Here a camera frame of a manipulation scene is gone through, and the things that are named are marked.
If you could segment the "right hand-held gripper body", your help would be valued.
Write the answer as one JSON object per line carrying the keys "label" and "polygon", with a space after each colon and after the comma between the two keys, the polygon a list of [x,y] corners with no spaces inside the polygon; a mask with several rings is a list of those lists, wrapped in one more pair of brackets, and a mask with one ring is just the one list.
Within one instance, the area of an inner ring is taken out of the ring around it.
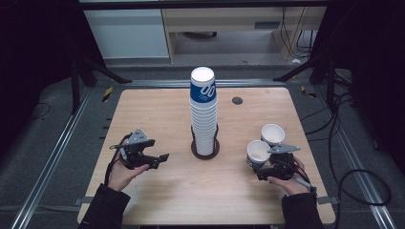
{"label": "right hand-held gripper body", "polygon": [[269,159],[271,167],[266,172],[268,177],[277,177],[281,180],[291,179],[297,171],[294,164],[293,152],[299,151],[297,146],[291,146],[279,143],[272,146],[269,152]]}

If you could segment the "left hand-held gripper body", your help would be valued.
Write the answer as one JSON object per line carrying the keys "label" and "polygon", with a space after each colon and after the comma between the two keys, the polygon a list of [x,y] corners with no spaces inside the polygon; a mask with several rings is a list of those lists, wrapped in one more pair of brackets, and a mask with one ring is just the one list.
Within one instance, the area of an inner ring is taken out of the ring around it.
{"label": "left hand-held gripper body", "polygon": [[141,129],[134,130],[131,134],[126,135],[118,145],[110,147],[120,153],[120,159],[123,165],[128,169],[135,169],[142,166],[140,163],[145,158],[143,153],[145,148],[152,147],[155,144],[154,139],[150,139]]}

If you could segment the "white blue paper cup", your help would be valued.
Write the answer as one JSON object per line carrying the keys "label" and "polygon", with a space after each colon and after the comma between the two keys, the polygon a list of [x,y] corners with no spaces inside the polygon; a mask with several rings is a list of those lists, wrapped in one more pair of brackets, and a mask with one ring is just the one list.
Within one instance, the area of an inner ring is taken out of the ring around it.
{"label": "white blue paper cup", "polygon": [[246,163],[252,170],[262,168],[267,162],[270,153],[269,145],[262,140],[253,140],[246,147]]}
{"label": "white blue paper cup", "polygon": [[261,140],[270,147],[281,143],[286,137],[285,131],[277,124],[267,124],[262,128]]}

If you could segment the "black cup holder stand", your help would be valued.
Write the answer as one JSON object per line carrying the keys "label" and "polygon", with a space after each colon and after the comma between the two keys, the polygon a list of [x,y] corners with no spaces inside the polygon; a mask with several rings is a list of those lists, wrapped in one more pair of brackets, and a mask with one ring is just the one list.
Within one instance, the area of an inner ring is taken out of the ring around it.
{"label": "black cup holder stand", "polygon": [[191,130],[191,134],[192,134],[192,142],[190,145],[190,149],[191,149],[191,153],[193,154],[194,157],[201,159],[201,160],[209,160],[209,159],[214,158],[219,153],[220,148],[221,148],[220,142],[217,139],[217,135],[219,132],[219,126],[216,126],[216,132],[213,136],[213,144],[210,149],[210,153],[208,155],[201,155],[199,153],[193,127],[190,127],[190,130]]}

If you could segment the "stack of paper cups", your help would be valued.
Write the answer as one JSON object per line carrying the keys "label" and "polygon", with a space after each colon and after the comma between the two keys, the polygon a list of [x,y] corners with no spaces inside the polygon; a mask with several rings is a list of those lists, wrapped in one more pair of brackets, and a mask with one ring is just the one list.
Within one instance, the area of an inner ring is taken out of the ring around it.
{"label": "stack of paper cups", "polygon": [[190,109],[198,151],[208,155],[217,126],[217,91],[214,72],[198,67],[191,72]]}

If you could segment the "person's right hand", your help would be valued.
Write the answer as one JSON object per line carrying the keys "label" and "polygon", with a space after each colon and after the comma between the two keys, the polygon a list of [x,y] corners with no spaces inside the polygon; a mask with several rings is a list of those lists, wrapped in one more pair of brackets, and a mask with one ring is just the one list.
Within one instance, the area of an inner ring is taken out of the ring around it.
{"label": "person's right hand", "polygon": [[295,156],[293,159],[297,168],[297,173],[294,174],[293,178],[289,180],[282,180],[277,177],[268,177],[267,180],[270,183],[283,188],[289,196],[309,193],[310,188],[307,184],[304,184],[306,177],[305,166],[297,156]]}

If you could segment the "person's left hand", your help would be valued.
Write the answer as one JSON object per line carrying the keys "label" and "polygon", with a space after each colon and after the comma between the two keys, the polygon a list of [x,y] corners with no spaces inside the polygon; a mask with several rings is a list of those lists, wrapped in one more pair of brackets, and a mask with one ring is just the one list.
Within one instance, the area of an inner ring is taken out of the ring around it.
{"label": "person's left hand", "polygon": [[119,158],[113,160],[111,173],[108,176],[107,186],[117,192],[121,192],[129,183],[149,169],[149,165],[145,164],[133,170],[126,168]]}

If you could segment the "yellow black tape mark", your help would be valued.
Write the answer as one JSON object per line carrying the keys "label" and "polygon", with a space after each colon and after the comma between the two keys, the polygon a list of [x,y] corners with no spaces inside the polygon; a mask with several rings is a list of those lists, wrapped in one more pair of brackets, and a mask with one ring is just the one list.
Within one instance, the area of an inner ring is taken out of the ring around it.
{"label": "yellow black tape mark", "polygon": [[301,91],[302,94],[304,94],[304,95],[307,96],[307,97],[310,97],[310,98],[316,98],[316,97],[317,97],[317,94],[316,94],[316,93],[314,93],[314,92],[309,92],[309,91],[307,90],[306,86],[304,86],[304,85],[301,85],[301,86],[300,86],[300,91]]}

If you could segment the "black metal stand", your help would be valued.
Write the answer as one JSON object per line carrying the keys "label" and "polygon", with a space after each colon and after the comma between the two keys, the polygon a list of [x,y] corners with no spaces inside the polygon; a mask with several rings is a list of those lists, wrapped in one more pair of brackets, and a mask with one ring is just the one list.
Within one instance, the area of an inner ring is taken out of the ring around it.
{"label": "black metal stand", "polygon": [[296,74],[309,68],[313,68],[312,74],[309,78],[309,81],[312,84],[318,84],[324,78],[327,79],[326,101],[327,105],[334,110],[336,107],[334,104],[334,78],[336,71],[333,55],[327,50],[322,50],[319,53],[313,54],[309,61],[280,77],[274,78],[274,81],[286,82]]}
{"label": "black metal stand", "polygon": [[82,79],[87,87],[93,87],[96,84],[96,77],[93,75],[93,71],[102,73],[119,84],[131,83],[131,80],[122,78],[109,71],[106,67],[102,67],[100,64],[81,54],[79,51],[71,50],[73,115],[78,111],[80,106],[79,79]]}

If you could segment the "white cabinet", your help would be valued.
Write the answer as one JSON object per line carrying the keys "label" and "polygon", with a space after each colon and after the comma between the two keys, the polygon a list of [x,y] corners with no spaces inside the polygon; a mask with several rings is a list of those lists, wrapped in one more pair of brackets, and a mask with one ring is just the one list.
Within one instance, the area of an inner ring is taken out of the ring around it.
{"label": "white cabinet", "polygon": [[84,11],[104,59],[167,58],[160,10]]}

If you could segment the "light wooden desk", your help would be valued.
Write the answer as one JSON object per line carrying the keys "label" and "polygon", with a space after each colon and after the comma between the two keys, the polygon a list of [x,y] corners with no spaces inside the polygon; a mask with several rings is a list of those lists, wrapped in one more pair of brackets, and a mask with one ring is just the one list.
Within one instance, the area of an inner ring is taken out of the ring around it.
{"label": "light wooden desk", "polygon": [[318,31],[326,7],[162,10],[170,57],[179,32],[272,31],[283,60],[293,58],[301,31]]}

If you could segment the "aluminium floor rail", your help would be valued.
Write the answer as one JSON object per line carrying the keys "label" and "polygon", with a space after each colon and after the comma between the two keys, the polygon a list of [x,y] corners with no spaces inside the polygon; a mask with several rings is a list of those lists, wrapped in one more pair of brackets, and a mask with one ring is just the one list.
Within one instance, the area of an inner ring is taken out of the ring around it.
{"label": "aluminium floor rail", "polygon": [[[345,193],[343,190],[344,182],[348,179],[348,177],[353,176],[363,195],[363,198],[359,198],[357,202],[369,206],[378,225],[378,228],[397,229],[394,219],[387,207],[393,197],[390,186],[378,174],[366,169],[364,163],[360,160],[360,157],[350,143],[349,138],[340,122],[339,108],[342,105],[342,100],[345,99],[347,95],[335,95],[334,104],[336,105],[336,107],[334,110],[332,110],[327,105],[327,91],[321,86],[315,86],[314,90],[317,92],[322,105],[326,109],[326,114],[330,119],[330,130],[328,133],[328,155],[333,180],[338,186],[338,196],[341,196]],[[333,162],[331,161],[331,147],[332,141],[334,139],[341,147],[341,152],[350,166],[350,170],[348,172],[345,172],[342,177],[336,176]]]}
{"label": "aluminium floor rail", "polygon": [[70,115],[64,129],[56,141],[53,150],[44,165],[39,177],[37,178],[32,190],[28,197],[24,201],[24,204],[19,208],[19,211],[13,220],[11,229],[26,229],[33,213],[38,207],[39,201],[42,198],[50,180],[56,169],[60,158],[63,156],[65,149],[71,139],[71,136],[75,130],[75,127],[82,117],[84,110],[87,106],[89,96],[91,95],[93,88],[85,87],[83,94],[79,97],[79,105],[77,110]]}
{"label": "aluminium floor rail", "polygon": [[[125,87],[136,89],[177,89],[188,88],[189,80],[132,80]],[[251,88],[251,87],[284,87],[285,82],[273,79],[217,79],[216,86],[220,88]]]}

